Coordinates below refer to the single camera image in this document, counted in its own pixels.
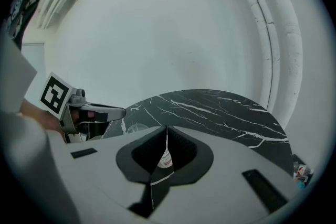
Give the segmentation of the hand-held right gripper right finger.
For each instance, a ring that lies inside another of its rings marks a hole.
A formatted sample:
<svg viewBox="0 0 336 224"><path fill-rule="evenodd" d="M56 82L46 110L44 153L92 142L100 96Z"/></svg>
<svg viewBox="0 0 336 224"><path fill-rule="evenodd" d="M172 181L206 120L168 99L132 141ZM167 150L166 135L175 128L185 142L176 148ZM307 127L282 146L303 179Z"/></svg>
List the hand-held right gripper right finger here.
<svg viewBox="0 0 336 224"><path fill-rule="evenodd" d="M207 144L214 154L208 172L196 183L170 188L153 213L155 224L250 224L269 215L242 173L256 169L287 199L299 192L293 177L247 146L178 127Z"/></svg>

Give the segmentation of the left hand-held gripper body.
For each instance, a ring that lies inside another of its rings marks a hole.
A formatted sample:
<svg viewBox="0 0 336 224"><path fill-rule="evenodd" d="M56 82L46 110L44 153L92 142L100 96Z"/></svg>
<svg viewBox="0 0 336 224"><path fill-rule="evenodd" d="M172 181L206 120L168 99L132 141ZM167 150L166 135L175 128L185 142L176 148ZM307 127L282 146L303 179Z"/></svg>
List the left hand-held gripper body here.
<svg viewBox="0 0 336 224"><path fill-rule="evenodd" d="M69 135L79 134L79 110L86 103L84 89L74 88L55 73L50 73L39 97L40 104L55 116L68 141Z"/></svg>

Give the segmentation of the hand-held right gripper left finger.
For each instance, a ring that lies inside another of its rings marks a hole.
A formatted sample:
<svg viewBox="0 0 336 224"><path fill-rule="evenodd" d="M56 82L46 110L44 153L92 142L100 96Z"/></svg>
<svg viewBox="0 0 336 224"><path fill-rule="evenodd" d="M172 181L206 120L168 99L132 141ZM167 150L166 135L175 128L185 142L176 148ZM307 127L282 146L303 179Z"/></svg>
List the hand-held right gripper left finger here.
<svg viewBox="0 0 336 224"><path fill-rule="evenodd" d="M58 173L80 224L167 224L163 218L143 218L128 209L141 200L145 185L128 181L115 159L120 148L156 129L71 144L57 132L48 132Z"/></svg>

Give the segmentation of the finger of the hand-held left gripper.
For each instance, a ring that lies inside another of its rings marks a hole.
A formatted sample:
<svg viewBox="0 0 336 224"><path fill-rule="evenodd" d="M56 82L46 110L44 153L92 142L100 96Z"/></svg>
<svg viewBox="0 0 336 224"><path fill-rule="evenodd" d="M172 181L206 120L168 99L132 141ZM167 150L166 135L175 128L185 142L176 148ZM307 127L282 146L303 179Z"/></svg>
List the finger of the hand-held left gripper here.
<svg viewBox="0 0 336 224"><path fill-rule="evenodd" d="M86 103L86 110L94 112L94 122L111 122L125 117L124 108L95 103Z"/></svg>
<svg viewBox="0 0 336 224"><path fill-rule="evenodd" d="M109 122L104 123L89 123L89 139L99 140L102 138L106 129L109 126Z"/></svg>

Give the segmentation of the white round object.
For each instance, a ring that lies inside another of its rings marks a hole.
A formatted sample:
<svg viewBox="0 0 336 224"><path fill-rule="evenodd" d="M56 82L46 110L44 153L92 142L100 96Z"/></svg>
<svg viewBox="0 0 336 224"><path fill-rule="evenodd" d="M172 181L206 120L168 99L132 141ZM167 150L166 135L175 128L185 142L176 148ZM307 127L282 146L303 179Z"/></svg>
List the white round object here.
<svg viewBox="0 0 336 224"><path fill-rule="evenodd" d="M136 124L133 124L131 125L128 130L127 130L127 133L128 134L131 134L131 133L134 133L134 132L138 132L138 131L143 131L143 130L146 130L148 129L148 127L142 123L136 123Z"/></svg>

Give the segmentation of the small white cup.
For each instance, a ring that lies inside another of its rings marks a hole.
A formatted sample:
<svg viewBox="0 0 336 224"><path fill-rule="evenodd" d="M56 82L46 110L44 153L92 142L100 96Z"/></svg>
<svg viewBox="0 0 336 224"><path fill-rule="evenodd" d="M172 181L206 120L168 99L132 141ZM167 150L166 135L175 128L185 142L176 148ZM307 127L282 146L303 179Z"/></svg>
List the small white cup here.
<svg viewBox="0 0 336 224"><path fill-rule="evenodd" d="M166 131L166 148L157 166L158 168L169 168L173 166L172 156L168 149L168 131Z"/></svg>

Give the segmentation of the person's left forearm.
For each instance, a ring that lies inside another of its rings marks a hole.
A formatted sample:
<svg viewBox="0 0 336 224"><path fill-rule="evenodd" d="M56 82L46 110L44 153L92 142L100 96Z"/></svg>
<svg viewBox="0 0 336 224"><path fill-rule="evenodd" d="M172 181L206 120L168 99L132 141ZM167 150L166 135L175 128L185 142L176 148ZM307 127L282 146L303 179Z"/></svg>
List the person's left forearm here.
<svg viewBox="0 0 336 224"><path fill-rule="evenodd" d="M48 111L33 105L26 99L23 99L20 107L20 113L34 119L46 130L58 132L62 136L63 140L65 140L65 135L61 129L58 119Z"/></svg>

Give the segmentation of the black storage box with items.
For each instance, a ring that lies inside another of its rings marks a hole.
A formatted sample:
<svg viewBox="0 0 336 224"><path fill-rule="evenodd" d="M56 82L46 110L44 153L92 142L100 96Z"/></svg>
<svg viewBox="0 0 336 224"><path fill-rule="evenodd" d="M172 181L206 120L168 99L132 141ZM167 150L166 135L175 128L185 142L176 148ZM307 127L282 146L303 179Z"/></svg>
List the black storage box with items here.
<svg viewBox="0 0 336 224"><path fill-rule="evenodd" d="M293 178L300 190L303 190L310 183L314 170L310 168L296 154L293 154Z"/></svg>

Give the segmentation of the thick white insulated pipe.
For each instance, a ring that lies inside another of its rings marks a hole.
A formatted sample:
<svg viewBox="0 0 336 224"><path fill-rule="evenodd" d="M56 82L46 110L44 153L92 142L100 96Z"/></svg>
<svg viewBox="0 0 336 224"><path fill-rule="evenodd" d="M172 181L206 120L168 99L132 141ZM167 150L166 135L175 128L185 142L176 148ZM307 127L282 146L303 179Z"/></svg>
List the thick white insulated pipe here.
<svg viewBox="0 0 336 224"><path fill-rule="evenodd" d="M277 31L280 79L275 107L271 112L282 128L290 121L298 101L303 73L303 43L291 0L266 0Z"/></svg>

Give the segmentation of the thin white wall pipe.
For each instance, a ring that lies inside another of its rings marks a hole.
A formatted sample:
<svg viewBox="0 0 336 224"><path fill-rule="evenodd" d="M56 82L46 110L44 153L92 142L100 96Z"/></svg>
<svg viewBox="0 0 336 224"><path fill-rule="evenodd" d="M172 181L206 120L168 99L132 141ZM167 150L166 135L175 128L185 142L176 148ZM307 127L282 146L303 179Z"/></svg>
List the thin white wall pipe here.
<svg viewBox="0 0 336 224"><path fill-rule="evenodd" d="M271 15L271 11L266 3L266 0L256 0L257 7L254 8L255 5L251 5L252 9L259 9L260 13L262 14L261 19L256 18L257 26L264 26L265 31L267 32L267 40L268 45L270 47L270 54L271 56L267 57L268 61L271 63L271 85L270 85L270 94L267 103L267 110L272 112L275 107L278 86L279 86L279 79L280 79L280 51L279 51L279 40L276 28L274 26L274 20Z"/></svg>
<svg viewBox="0 0 336 224"><path fill-rule="evenodd" d="M262 52L262 87L260 105L263 108L268 108L271 83L272 83L272 59L271 59L271 44L270 38L264 19L264 14L259 5L258 0L246 0L254 17L257 26L258 35L260 39L261 52Z"/></svg>

